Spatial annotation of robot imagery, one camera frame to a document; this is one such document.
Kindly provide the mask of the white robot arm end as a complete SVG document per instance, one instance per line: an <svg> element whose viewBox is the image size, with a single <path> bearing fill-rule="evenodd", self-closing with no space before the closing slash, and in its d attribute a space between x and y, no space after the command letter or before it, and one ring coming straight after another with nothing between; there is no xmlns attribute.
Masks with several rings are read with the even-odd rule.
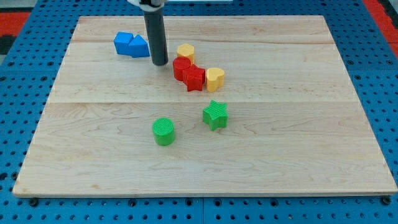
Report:
<svg viewBox="0 0 398 224"><path fill-rule="evenodd" d="M127 0L127 2L145 12L155 12L162 9L167 0Z"/></svg>

